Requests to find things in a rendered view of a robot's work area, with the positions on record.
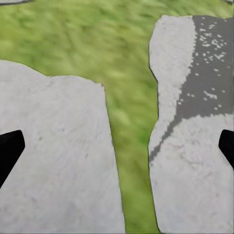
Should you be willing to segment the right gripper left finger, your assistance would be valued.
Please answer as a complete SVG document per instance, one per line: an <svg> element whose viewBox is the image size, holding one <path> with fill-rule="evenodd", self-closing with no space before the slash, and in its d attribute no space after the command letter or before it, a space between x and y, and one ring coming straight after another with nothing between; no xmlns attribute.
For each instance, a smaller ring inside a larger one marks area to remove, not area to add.
<svg viewBox="0 0 234 234"><path fill-rule="evenodd" d="M24 148L25 141L21 130L0 135L0 188Z"/></svg>

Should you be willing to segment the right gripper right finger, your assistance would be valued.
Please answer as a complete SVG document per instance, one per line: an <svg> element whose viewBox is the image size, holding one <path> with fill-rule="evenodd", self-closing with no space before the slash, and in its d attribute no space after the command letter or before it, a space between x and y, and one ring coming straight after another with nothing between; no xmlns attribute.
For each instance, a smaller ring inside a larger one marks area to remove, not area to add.
<svg viewBox="0 0 234 234"><path fill-rule="evenodd" d="M234 169L234 132L222 130L218 146Z"/></svg>

